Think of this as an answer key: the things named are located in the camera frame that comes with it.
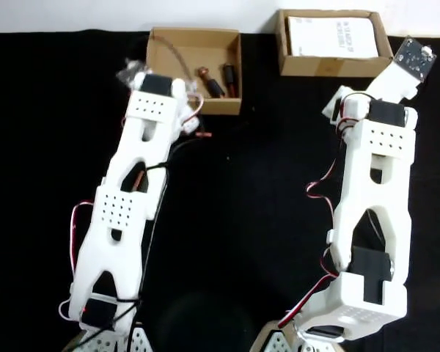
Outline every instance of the wire bundle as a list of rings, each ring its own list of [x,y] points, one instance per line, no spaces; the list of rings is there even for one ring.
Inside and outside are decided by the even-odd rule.
[[[310,183],[307,184],[307,186],[305,187],[305,193],[307,195],[307,197],[311,198],[311,199],[324,199],[329,207],[329,211],[331,213],[331,219],[332,219],[332,223],[333,223],[333,227],[334,227],[334,207],[332,205],[332,201],[327,197],[324,196],[322,194],[315,194],[315,193],[311,193],[311,190],[316,187],[317,185],[319,185],[320,183],[322,183],[324,180],[327,180],[332,172],[335,170],[336,165],[337,165],[337,159],[339,156],[339,151],[343,145],[342,142],[342,138],[345,135],[345,131],[348,128],[353,128],[355,126],[355,124],[359,121],[357,119],[354,118],[350,118],[350,117],[343,117],[344,115],[344,102],[345,99],[347,99],[347,97],[351,96],[351,95],[355,95],[355,94],[362,94],[365,95],[367,97],[369,97],[370,99],[374,99],[371,95],[368,95],[365,92],[352,92],[348,95],[346,95],[342,100],[341,100],[341,104],[340,104],[340,116],[341,116],[341,120],[337,123],[336,125],[336,134],[337,137],[339,139],[339,147],[337,148],[337,156],[336,158],[334,158],[334,160],[331,163],[331,166],[329,167],[328,171],[319,179],[316,181],[312,181]],[[370,224],[373,228],[373,230],[375,231],[375,234],[378,236],[378,239],[380,240],[380,242],[383,243],[383,236],[379,233],[379,231],[376,228],[376,225],[374,224],[372,217],[370,215],[369,210],[367,210],[367,215],[368,218],[370,220]],[[324,265],[324,260],[326,258],[326,255],[329,253],[330,248],[326,248],[326,250],[324,251],[322,257],[320,258],[320,266],[321,268],[325,271],[326,275],[322,276],[314,285],[313,287],[311,287],[311,289],[304,295],[304,297],[290,310],[287,312],[287,314],[279,321],[278,323],[278,327],[281,329],[284,326],[286,326],[292,319],[293,317],[295,317],[295,315],[297,315],[301,308],[303,308],[303,306],[308,302],[308,300],[311,298],[311,296],[313,295],[313,293],[317,292],[319,288],[321,288],[324,284],[324,282],[328,281],[328,280],[332,280],[335,279],[339,276],[338,273],[334,273],[332,271],[330,271],[329,269],[327,269]]]

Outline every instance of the cable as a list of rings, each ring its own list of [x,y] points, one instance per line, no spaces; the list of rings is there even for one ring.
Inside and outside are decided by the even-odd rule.
[[[73,321],[72,319],[70,319],[69,317],[65,316],[64,313],[62,313],[62,307],[64,306],[64,304],[67,304],[70,302],[70,298],[66,299],[65,301],[63,301],[61,304],[59,304],[59,315],[63,320],[66,321]]]
[[[70,217],[70,245],[69,245],[69,253],[70,253],[70,266],[72,268],[72,275],[75,276],[75,255],[74,255],[74,242],[75,242],[75,230],[76,230],[76,213],[80,206],[82,205],[91,205],[93,206],[93,202],[89,200],[82,200],[77,203],[72,209],[72,215]]]
[[[328,275],[331,275],[332,277],[336,278],[336,277],[339,276],[339,274],[336,274],[336,273],[331,272],[331,271],[328,270],[328,269],[326,268],[326,266],[324,265],[324,259],[326,258],[326,255],[327,255],[328,253],[329,253],[329,247],[326,248],[326,249],[324,250],[324,253],[323,253],[323,255],[322,255],[321,258],[320,258],[320,266],[321,266],[321,268],[322,268],[322,269],[323,269]]]
[[[179,149],[181,149],[183,146],[186,146],[187,144],[190,144],[190,143],[192,143],[193,141],[196,141],[196,140],[198,140],[198,139],[189,139],[189,140],[187,140],[187,141],[184,141],[184,142],[179,143],[179,144],[177,144],[176,146],[174,146],[174,147],[172,148],[172,150],[169,152],[168,161],[171,161],[171,160],[172,160],[173,155],[174,155]],[[159,201],[158,201],[158,207],[157,207],[157,210],[156,210],[156,212],[155,212],[155,218],[153,219],[153,227],[152,227],[152,231],[151,231],[151,233],[150,233],[150,242],[149,242],[148,250],[147,250],[147,258],[145,259],[145,263],[144,263],[144,265],[143,265],[143,267],[144,267],[144,271],[143,271],[143,274],[142,274],[142,280],[141,280],[141,283],[140,283],[140,290],[139,290],[139,292],[141,292],[142,289],[143,289],[143,287],[144,287],[145,277],[146,277],[146,273],[147,273],[147,264],[148,264],[148,260],[149,260],[150,253],[151,253],[151,248],[152,248],[152,244],[153,244],[153,238],[154,238],[155,228],[156,228],[156,224],[157,224],[157,222],[158,222],[158,216],[159,216],[159,213],[160,213],[161,205],[162,205],[162,203],[163,203],[163,199],[164,199],[164,197],[165,197],[166,190],[167,190],[167,188],[168,188],[168,182],[169,182],[169,171],[168,171],[168,169],[167,169],[167,163],[168,163],[168,161],[167,161],[167,162],[162,162],[162,163],[156,164],[156,165],[154,165],[154,166],[149,166],[149,167],[146,168],[146,170],[149,170],[149,169],[155,169],[155,168],[158,168],[158,167],[165,167],[165,168],[166,168],[166,180],[165,180],[165,184],[164,184],[163,190],[161,191],[160,199],[159,199]],[[135,300],[133,300],[133,299],[120,299],[120,298],[118,298],[117,301],[118,301],[118,302],[132,302],[132,301],[135,301],[135,302],[134,302],[134,304],[133,304],[129,309],[127,309],[126,311],[124,311],[119,317],[113,319],[113,320],[112,320],[109,324],[107,324],[105,327],[99,329],[97,332],[95,332],[94,334],[90,335],[88,338],[86,338],[85,340],[81,341],[81,342],[78,343],[77,345],[74,345],[73,347],[69,347],[68,349],[64,350],[64,352],[71,352],[71,351],[74,351],[75,349],[77,349],[77,348],[79,348],[79,347],[81,347],[81,346],[83,346],[83,345],[86,345],[89,341],[91,341],[91,340],[95,339],[96,337],[98,337],[98,336],[99,336],[100,334],[102,334],[105,330],[111,329],[112,326],[113,326],[117,321],[119,321],[119,320],[122,319],[124,316],[126,316],[126,315],[127,315],[132,309],[136,308],[136,314],[137,314],[137,312],[139,311],[139,306],[140,306],[140,304],[141,304],[141,302],[142,302],[142,300],[141,300],[140,298],[137,298],[137,299],[135,299]],[[61,312],[61,308],[62,308],[62,306],[63,306],[65,303],[66,303],[66,301],[62,302],[62,303],[59,305],[59,313]],[[69,318],[67,319],[67,317],[65,317],[63,314],[61,314],[61,316],[62,316],[65,320],[69,320],[69,321],[71,321]],[[127,351],[130,351],[131,343],[132,343],[132,336],[129,335],[128,344],[127,344]]]
[[[340,126],[341,126],[341,124],[343,124],[343,123],[348,123],[348,122],[354,122],[354,124],[346,125],[342,130],[340,130]],[[339,139],[341,139],[341,138],[344,136],[344,131],[345,131],[347,128],[353,127],[357,122],[358,122],[357,119],[351,119],[350,117],[345,117],[345,118],[341,119],[341,120],[339,121],[339,123],[336,125],[336,134],[337,134],[337,137],[338,137]]]
[[[81,346],[86,345],[91,340],[95,339],[96,337],[100,336],[104,331],[112,329],[112,326],[117,323],[119,320],[121,320],[123,317],[125,317],[132,309],[138,307],[140,304],[140,300],[138,300],[136,303],[134,303],[132,306],[130,306],[127,310],[125,310],[121,315],[119,315],[117,318],[111,320],[106,326],[103,328],[97,330],[94,334],[91,334],[83,341],[80,341],[76,345],[69,346],[68,348],[64,349],[63,352],[72,352],[77,348],[80,348]]]
[[[287,314],[286,316],[284,316],[279,323],[277,324],[277,326],[279,327],[279,329],[283,328],[284,326],[286,326],[292,319],[293,317],[295,317],[295,315],[297,315],[298,312],[300,312],[300,309],[305,305],[305,303],[308,302],[309,298],[312,296],[312,294],[323,284],[323,282],[325,282],[327,279],[333,279],[333,276],[330,274],[327,274],[323,277],[321,277],[318,282],[315,283],[315,285],[313,287],[311,287],[311,289],[307,292],[307,294],[294,306],[294,308],[292,308]]]
[[[189,120],[194,119],[196,115],[200,113],[200,109],[202,109],[202,107],[204,106],[204,96],[202,94],[196,92],[188,92],[188,96],[197,98],[197,100],[199,101],[199,105],[197,109],[192,113],[192,115],[186,121],[183,122],[183,125]]]
[[[176,47],[166,38],[160,37],[159,35],[153,35],[150,34],[148,36],[148,39],[157,40],[160,43],[163,43],[172,53],[175,55],[176,59],[180,63],[181,67],[183,68],[184,74],[189,79],[189,81],[194,81],[194,77],[191,75],[191,71],[189,70],[188,65],[186,64],[185,59],[181,55],[181,53],[176,49]]]
[[[341,116],[341,118],[344,115],[344,102],[345,102],[345,99],[349,98],[351,95],[356,95],[356,94],[365,95],[366,97],[369,97],[370,99],[376,100],[372,95],[370,95],[370,94],[368,94],[366,92],[362,92],[362,91],[352,92],[352,93],[347,94],[340,101],[340,116]]]
[[[324,199],[326,201],[326,203],[328,203],[329,210],[331,211],[331,218],[332,218],[333,223],[334,223],[334,207],[332,206],[331,200],[328,197],[323,196],[322,194],[314,194],[314,193],[310,193],[310,191],[313,187],[319,185],[321,182],[323,182],[325,179],[327,179],[332,174],[332,172],[334,171],[334,168],[336,166],[336,163],[337,163],[337,158],[334,159],[334,161],[332,162],[328,171],[326,172],[326,174],[324,174],[324,176],[322,176],[322,178],[320,178],[318,181],[312,181],[312,182],[308,183],[307,186],[305,187],[305,194],[307,195],[308,198]]]

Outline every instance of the rectangular cutout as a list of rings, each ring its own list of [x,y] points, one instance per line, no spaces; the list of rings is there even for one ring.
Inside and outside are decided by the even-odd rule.
[[[147,193],[148,176],[145,169],[146,166],[143,161],[137,162],[123,180],[120,190],[123,192]]]

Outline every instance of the black wire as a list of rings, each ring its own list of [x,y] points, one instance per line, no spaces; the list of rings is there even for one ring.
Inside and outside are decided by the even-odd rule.
[[[111,320],[108,324],[106,324],[103,328],[99,329],[97,332],[95,332],[94,334],[91,334],[88,336],[88,338],[86,338],[83,341],[80,341],[79,343],[77,343],[76,345],[73,346],[69,346],[66,349],[63,350],[63,352],[72,352],[77,348],[80,348],[81,346],[86,345],[88,342],[92,341],[93,339],[95,339],[96,337],[100,336],[104,331],[112,329],[112,326],[117,323],[119,320],[121,320],[123,317],[125,317],[132,309],[136,308],[139,306],[140,304],[140,300],[138,300],[136,303],[134,303],[130,308],[128,308],[127,310],[125,310],[121,315],[119,315],[117,318]]]
[[[190,143],[192,143],[192,142],[194,142],[194,141],[198,141],[198,140],[199,140],[199,139],[188,139],[188,140],[186,140],[186,141],[184,141],[184,142],[181,142],[181,143],[175,145],[175,146],[170,150],[170,152],[169,152],[168,161],[166,161],[166,162],[161,162],[161,163],[158,163],[158,164],[153,165],[153,166],[149,166],[149,167],[147,167],[147,168],[145,169],[145,170],[147,171],[147,170],[151,170],[151,169],[157,169],[157,168],[160,168],[160,167],[164,167],[164,168],[166,168],[166,181],[165,181],[164,189],[163,189],[163,191],[162,191],[162,193],[161,193],[161,198],[160,198],[160,200],[159,200],[159,202],[158,202],[158,208],[157,208],[156,213],[155,213],[155,218],[154,218],[154,223],[153,223],[152,233],[151,233],[151,236],[150,236],[150,244],[149,244],[149,246],[148,246],[148,251],[147,251],[147,258],[145,259],[145,263],[144,263],[144,268],[145,268],[145,270],[144,270],[144,273],[143,273],[143,275],[142,275],[142,281],[141,281],[141,283],[140,283],[139,294],[142,292],[142,288],[143,288],[143,285],[144,285],[145,274],[147,273],[147,263],[148,263],[148,258],[149,258],[149,256],[150,256],[150,249],[151,249],[151,246],[152,246],[153,236],[154,236],[154,233],[155,233],[155,226],[156,226],[156,223],[157,223],[158,214],[160,213],[161,204],[163,203],[164,195],[165,195],[165,193],[166,193],[166,189],[167,189],[167,186],[168,186],[168,181],[169,181],[169,172],[168,172],[168,169],[167,169],[168,162],[172,159],[172,156],[173,156],[173,155],[174,155],[179,149],[181,149],[182,147],[186,146],[187,144],[190,144]],[[90,341],[92,341],[93,339],[95,339],[96,337],[100,336],[104,331],[109,330],[109,329],[112,329],[113,325],[114,325],[117,321],[119,321],[119,320],[121,320],[123,317],[125,317],[125,316],[126,316],[126,315],[127,315],[132,309],[134,309],[134,308],[136,309],[136,314],[135,314],[135,316],[136,316],[136,315],[137,315],[137,312],[139,311],[140,305],[141,305],[141,303],[142,303],[142,300],[141,300],[140,297],[135,298],[135,299],[133,299],[133,298],[132,298],[132,299],[131,299],[131,298],[130,298],[130,299],[117,298],[117,301],[118,301],[118,302],[121,302],[121,303],[132,303],[132,302],[133,302],[133,305],[132,305],[130,308],[128,308],[127,310],[125,310],[120,316],[118,316],[117,318],[114,318],[114,319],[111,320],[109,323],[107,323],[103,328],[99,329],[99,330],[96,331],[94,334],[88,336],[88,338],[86,338],[85,340],[80,341],[80,343],[78,343],[78,344],[76,344],[76,345],[74,345],[74,346],[70,346],[70,347],[64,349],[63,352],[71,352],[71,351],[74,351],[75,349],[80,348],[81,346],[86,345],[88,342],[90,342]],[[130,350],[131,350],[131,345],[132,345],[132,334],[133,334],[133,330],[135,329],[135,325],[136,325],[135,316],[134,316],[134,319],[133,319],[133,321],[132,321],[131,328],[130,328],[130,330],[129,330],[129,336],[128,336],[128,342],[127,342],[127,349],[126,349],[126,351],[130,351]]]
[[[341,99],[341,105],[344,103],[345,99],[347,99],[347,98],[350,97],[351,95],[355,95],[355,94],[362,94],[362,95],[365,95],[365,96],[369,97],[370,99],[376,100],[372,95],[370,95],[370,94],[368,94],[368,93],[366,93],[366,92],[352,92],[352,93],[347,94],[345,97],[343,97],[343,98]]]

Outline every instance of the white plastic frame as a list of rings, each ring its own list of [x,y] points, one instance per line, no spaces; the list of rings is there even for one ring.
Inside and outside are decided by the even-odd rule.
[[[143,73],[137,75],[143,82]],[[147,220],[153,220],[166,181],[166,170],[147,171],[146,193],[123,192],[123,180],[137,162],[147,167],[165,162],[171,143],[190,114],[184,81],[172,82],[172,97],[133,91],[125,115],[119,147],[111,159],[106,176],[96,190],[91,224],[78,253],[75,277],[71,286],[69,317],[80,322],[82,329],[97,328],[81,322],[89,298],[117,305],[115,318],[133,303],[117,302],[115,298],[93,293],[93,285],[104,271],[114,279],[117,297],[138,298],[142,280],[140,246]],[[120,241],[111,237],[111,229],[121,230]],[[136,310],[133,309],[114,324],[114,333],[127,336]]]
[[[339,276],[329,287],[308,300],[294,318],[299,335],[312,341],[342,342],[373,334],[384,324],[406,315],[411,240],[411,217],[408,213],[408,188],[414,162],[417,113],[405,108],[405,127],[387,125],[365,117],[370,98],[399,103],[412,98],[420,81],[392,63],[370,84],[364,94],[352,94],[340,87],[323,114],[340,130],[348,124],[343,139],[347,144],[345,171],[339,205],[334,212],[334,228],[329,230],[327,243]],[[337,99],[343,101],[343,116],[331,120]],[[340,125],[343,118],[355,119]],[[381,183],[370,177],[371,169],[380,169]],[[345,272],[351,261],[353,230],[367,209],[375,211],[386,241],[385,252],[392,261],[392,280],[383,283],[382,304],[364,301],[364,277]],[[341,337],[328,338],[307,333],[314,326],[341,326]]]

